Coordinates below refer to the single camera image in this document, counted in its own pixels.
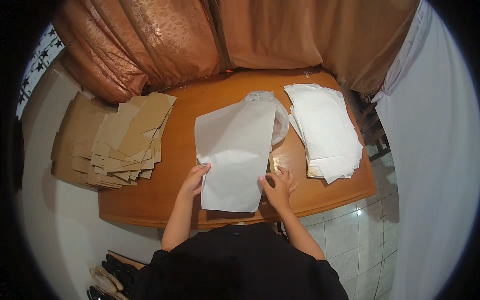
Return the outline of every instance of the plastic bag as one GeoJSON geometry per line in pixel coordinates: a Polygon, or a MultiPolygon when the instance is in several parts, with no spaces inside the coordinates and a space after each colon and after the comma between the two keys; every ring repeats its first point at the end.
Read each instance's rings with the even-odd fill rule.
{"type": "Polygon", "coordinates": [[[242,101],[268,101],[275,103],[275,121],[273,124],[273,134],[272,134],[272,145],[277,144],[285,138],[288,132],[288,127],[290,126],[290,121],[288,120],[288,113],[285,107],[280,103],[280,101],[275,98],[273,92],[267,91],[254,91],[246,95],[242,101]]]}

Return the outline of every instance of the white paper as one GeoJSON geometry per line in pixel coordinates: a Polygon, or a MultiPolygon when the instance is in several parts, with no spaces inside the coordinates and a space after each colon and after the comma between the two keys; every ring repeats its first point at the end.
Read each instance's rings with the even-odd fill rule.
{"type": "Polygon", "coordinates": [[[196,119],[197,159],[212,164],[203,181],[203,209],[257,211],[274,118],[274,104],[245,101],[196,119]]]}
{"type": "Polygon", "coordinates": [[[363,146],[339,91],[318,84],[285,86],[293,106],[290,123],[305,145],[309,177],[328,184],[351,178],[360,165],[363,146]]]}

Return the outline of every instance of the curtain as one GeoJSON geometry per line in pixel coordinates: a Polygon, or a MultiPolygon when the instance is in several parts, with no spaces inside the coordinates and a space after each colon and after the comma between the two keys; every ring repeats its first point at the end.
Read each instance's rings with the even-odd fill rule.
{"type": "Polygon", "coordinates": [[[407,37],[388,69],[381,91],[373,97],[372,102],[377,102],[385,95],[390,95],[402,76],[409,69],[414,57],[420,52],[423,43],[425,43],[432,22],[432,13],[433,10],[431,6],[428,5],[426,1],[421,0],[410,25],[407,37]]]}
{"type": "Polygon", "coordinates": [[[217,0],[232,65],[322,64],[339,84],[374,94],[407,35],[419,0],[217,0]]]}
{"type": "Polygon", "coordinates": [[[53,25],[62,65],[109,103],[219,72],[200,0],[67,0],[53,25]]]}
{"type": "Polygon", "coordinates": [[[456,42],[427,1],[416,18],[422,21],[412,30],[426,34],[405,40],[399,58],[420,47],[389,70],[394,84],[385,81],[392,88],[376,106],[400,205],[392,300],[436,298],[469,239],[480,196],[478,95],[456,42]]]}

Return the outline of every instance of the black shirt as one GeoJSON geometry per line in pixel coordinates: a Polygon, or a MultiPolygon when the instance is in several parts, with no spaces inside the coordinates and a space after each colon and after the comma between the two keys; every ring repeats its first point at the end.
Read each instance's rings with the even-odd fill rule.
{"type": "Polygon", "coordinates": [[[338,274],[279,236],[267,223],[199,232],[139,271],[133,300],[348,300],[338,274]]]}

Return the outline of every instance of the person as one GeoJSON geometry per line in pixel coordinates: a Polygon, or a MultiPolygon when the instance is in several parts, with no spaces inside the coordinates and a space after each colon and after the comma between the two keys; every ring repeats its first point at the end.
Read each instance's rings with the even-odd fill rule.
{"type": "Polygon", "coordinates": [[[165,228],[161,250],[135,279],[132,300],[348,299],[338,274],[289,204],[292,172],[259,177],[278,212],[288,241],[267,223],[226,225],[190,236],[194,196],[211,164],[193,167],[182,184],[165,228]]]}

